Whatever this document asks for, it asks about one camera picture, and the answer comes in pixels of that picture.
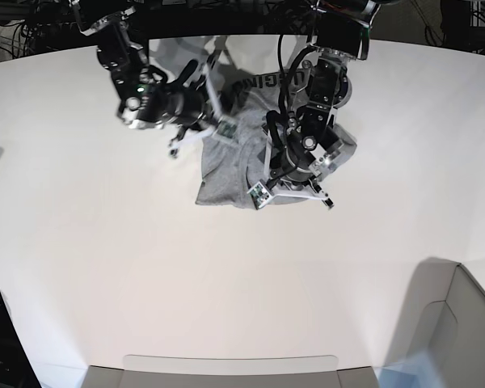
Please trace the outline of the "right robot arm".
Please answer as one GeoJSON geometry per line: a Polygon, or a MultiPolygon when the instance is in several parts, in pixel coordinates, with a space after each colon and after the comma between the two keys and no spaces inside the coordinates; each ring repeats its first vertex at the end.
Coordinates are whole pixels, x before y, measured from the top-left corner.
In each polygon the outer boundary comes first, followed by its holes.
{"type": "Polygon", "coordinates": [[[221,124],[221,104],[210,79],[213,54],[203,62],[191,59],[171,81],[150,63],[147,32],[137,19],[148,9],[142,1],[71,1],[70,7],[79,31],[95,38],[125,125],[144,130],[175,124],[200,132],[221,124]]]}

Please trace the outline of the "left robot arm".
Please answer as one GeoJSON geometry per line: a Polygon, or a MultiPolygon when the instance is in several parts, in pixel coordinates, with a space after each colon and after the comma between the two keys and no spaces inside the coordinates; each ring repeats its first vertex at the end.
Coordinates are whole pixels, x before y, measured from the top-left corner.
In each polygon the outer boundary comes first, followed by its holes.
{"type": "Polygon", "coordinates": [[[274,152],[268,188],[320,183],[346,163],[356,140],[336,122],[352,95],[348,63],[367,58],[378,1],[311,1],[305,48],[280,81],[277,111],[267,114],[274,152]]]}

